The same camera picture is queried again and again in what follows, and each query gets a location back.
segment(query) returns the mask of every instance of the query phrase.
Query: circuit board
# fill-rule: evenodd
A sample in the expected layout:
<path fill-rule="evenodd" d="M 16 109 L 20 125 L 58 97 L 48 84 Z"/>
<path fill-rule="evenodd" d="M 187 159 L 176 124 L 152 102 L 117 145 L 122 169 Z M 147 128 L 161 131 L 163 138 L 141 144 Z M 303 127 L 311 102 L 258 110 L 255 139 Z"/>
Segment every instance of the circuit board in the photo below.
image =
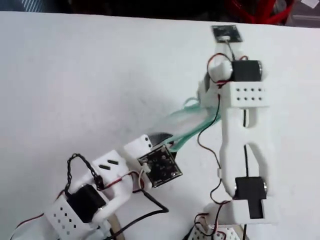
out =
<path fill-rule="evenodd" d="M 224 43 L 222 37 L 230 37 L 229 43 L 241 43 L 242 38 L 236 25 L 214 25 L 211 26 L 213 35 L 217 43 Z"/>
<path fill-rule="evenodd" d="M 147 164 L 150 172 L 147 172 L 153 188 L 157 188 L 182 175 L 175 158 L 165 145 L 138 158 L 140 165 Z"/>

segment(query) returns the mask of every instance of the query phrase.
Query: cable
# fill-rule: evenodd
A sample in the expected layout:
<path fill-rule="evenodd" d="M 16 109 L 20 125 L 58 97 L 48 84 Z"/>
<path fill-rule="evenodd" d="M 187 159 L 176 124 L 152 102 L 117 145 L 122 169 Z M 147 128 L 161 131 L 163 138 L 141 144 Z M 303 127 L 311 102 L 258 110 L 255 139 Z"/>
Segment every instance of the cable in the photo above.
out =
<path fill-rule="evenodd" d="M 222 207 L 229 203 L 230 201 L 223 201 L 222 204 L 220 204 L 219 208 L 218 208 L 218 211 L 216 212 L 216 215 L 215 215 L 215 220 L 214 220 L 214 229 L 213 229 L 213 234 L 216 233 L 217 229 L 218 229 L 218 219 L 219 219 L 219 213 L 222 209 Z"/>
<path fill-rule="evenodd" d="M 141 187 L 141 177 L 142 177 L 142 174 L 144 173 L 144 169 L 143 168 L 141 168 L 141 171 L 140 171 L 140 173 L 139 173 L 139 177 L 138 177 L 138 186 L 139 186 L 139 189 L 142 189 L 142 187 Z"/>
<path fill-rule="evenodd" d="M 210 79 L 212 82 L 214 82 L 215 84 L 219 83 L 220 81 L 214 81 L 213 78 L 210 76 L 210 73 L 209 73 L 209 64 L 210 64 L 210 62 L 211 62 L 216 56 L 223 56 L 223 57 L 225 57 L 226 59 L 228 59 L 229 62 L 231 62 L 230 58 L 229 58 L 226 54 L 224 54 L 224 53 L 222 53 L 222 52 L 218 52 L 218 53 L 212 55 L 212 56 L 209 58 L 209 60 L 208 60 L 208 62 L 207 62 L 207 64 L 206 64 L 206 72 L 207 72 L 207 74 L 208 74 L 208 76 L 209 76 L 209 79 Z"/>
<path fill-rule="evenodd" d="M 84 156 L 82 156 L 79 153 L 74 153 L 67 161 L 67 184 L 65 185 L 64 188 L 64 194 L 69 197 L 71 194 L 68 192 L 70 185 L 71 185 L 71 180 L 72 180 L 72 175 L 71 175 L 71 161 L 75 158 L 80 158 L 86 165 L 86 167 L 90 170 L 94 183 L 96 184 L 96 187 L 98 190 L 104 188 L 104 182 L 103 179 L 100 175 L 96 173 L 96 171 L 93 169 L 93 167 L 90 165 L 90 163 L 85 159 Z"/>
<path fill-rule="evenodd" d="M 216 231 L 216 232 L 223 235 L 223 240 L 227 239 L 227 234 L 225 232 L 223 231 Z"/>
<path fill-rule="evenodd" d="M 245 60 L 249 60 L 249 57 L 248 57 L 247 55 L 244 55 L 244 56 L 240 57 L 239 60 L 242 60 L 242 59 L 244 59 L 244 58 L 246 58 Z"/>
<path fill-rule="evenodd" d="M 63 193 L 64 193 L 64 190 L 61 190 L 55 200 L 57 200 Z M 44 215 L 44 213 L 41 213 L 41 214 L 38 215 L 38 216 L 29 218 L 29 219 L 27 219 L 27 220 L 24 220 L 24 221 L 20 222 L 20 223 L 15 227 L 13 233 L 11 234 L 10 240 L 12 240 L 12 238 L 14 237 L 14 235 L 15 235 L 15 233 L 17 232 L 18 228 L 20 228 L 20 227 L 21 227 L 22 225 L 24 225 L 24 224 L 27 224 L 27 223 L 29 223 L 29 222 L 31 222 L 31 221 L 34 221 L 34 220 L 37 220 L 37 219 L 43 217 L 43 215 Z"/>
<path fill-rule="evenodd" d="M 151 202 L 153 202 L 154 204 L 156 204 L 158 207 L 161 208 L 161 210 L 156 210 L 156 211 L 152 211 L 149 212 L 141 217 L 138 217 L 136 220 L 133 220 L 132 222 L 130 222 L 129 224 L 127 224 L 126 226 L 124 226 L 123 228 L 121 228 L 119 231 L 117 231 L 116 233 L 114 233 L 111 236 L 108 236 L 107 238 L 105 238 L 104 240 L 112 240 L 114 238 L 116 238 L 117 236 L 119 236 L 121 233 L 123 233 L 126 229 L 128 229 L 129 227 L 131 227 L 132 225 L 136 224 L 137 222 L 146 219 L 148 217 L 151 217 L 153 215 L 156 214 L 163 214 L 163 213 L 168 213 L 169 209 L 167 207 L 165 207 L 164 205 L 162 205 L 160 202 L 158 202 L 153 196 L 151 196 L 149 193 L 147 193 L 144 189 L 140 189 L 139 192 L 142 192 L 143 195 L 149 199 Z"/>
<path fill-rule="evenodd" d="M 231 56 L 232 56 L 232 60 L 235 61 L 236 60 L 236 57 L 235 57 L 235 54 L 234 54 L 234 51 L 232 51 L 232 48 L 230 46 L 230 43 L 228 40 L 225 40 L 225 43 L 228 45 L 229 49 L 230 49 L 230 52 L 231 52 Z"/>
<path fill-rule="evenodd" d="M 243 126 L 247 126 L 247 110 L 243 110 Z M 247 146 L 243 146 L 244 149 L 244 160 L 245 160 L 245 175 L 246 177 L 249 177 L 249 164 L 248 164 L 248 152 L 247 152 Z"/>
<path fill-rule="evenodd" d="M 123 176 L 117 178 L 117 179 L 114 180 L 113 182 L 111 182 L 111 183 L 107 184 L 106 186 L 104 186 L 103 188 L 99 189 L 99 191 L 106 190 L 106 189 L 112 187 L 113 185 L 121 182 L 125 176 L 132 176 L 133 174 L 135 174 L 137 177 L 139 177 L 139 173 L 138 173 L 137 171 L 134 171 L 134 170 L 129 171 L 129 172 L 127 172 L 126 174 L 124 174 Z"/>
<path fill-rule="evenodd" d="M 215 160 L 216 160 L 216 163 L 217 163 L 219 169 L 221 169 L 221 165 L 220 165 L 220 162 L 219 162 L 219 160 L 218 160 L 218 157 L 217 157 L 216 152 L 213 151 L 211 148 L 202 145 L 202 144 L 200 143 L 200 136 L 201 136 L 201 134 L 202 134 L 205 130 L 207 130 L 209 127 L 211 127 L 211 126 L 215 123 L 215 121 L 217 120 L 217 117 L 218 117 L 218 114 L 219 114 L 219 109 L 220 109 L 220 101 L 221 101 L 220 98 L 221 98 L 221 97 L 220 97 L 220 95 L 218 94 L 218 106 L 217 106 L 217 108 L 216 108 L 216 113 L 215 113 L 214 119 L 212 120 L 212 122 L 211 122 L 210 125 L 208 125 L 207 127 L 205 127 L 204 129 L 202 129 L 202 130 L 199 132 L 198 137 L 197 137 L 197 139 L 196 139 L 196 141 L 197 141 L 197 143 L 199 144 L 200 147 L 202 147 L 203 149 L 206 149 L 206 150 L 210 151 L 211 153 L 213 153 L 214 158 L 215 158 Z"/>
<path fill-rule="evenodd" d="M 243 234 L 242 234 L 242 240 L 246 240 L 247 238 L 247 224 L 243 227 Z"/>
<path fill-rule="evenodd" d="M 34 221 L 34 220 L 37 220 L 37 219 L 43 217 L 43 215 L 44 215 L 44 213 L 41 213 L 41 214 L 38 215 L 38 216 L 29 218 L 29 219 L 27 219 L 27 220 L 24 220 L 24 221 L 20 222 L 20 223 L 16 226 L 16 228 L 14 229 L 13 233 L 11 234 L 10 240 L 12 240 L 12 238 L 13 238 L 14 235 L 15 235 L 15 233 L 17 232 L 17 230 L 18 230 L 22 225 L 27 224 L 27 223 L 30 223 L 30 222 L 32 222 L 32 221 Z"/>

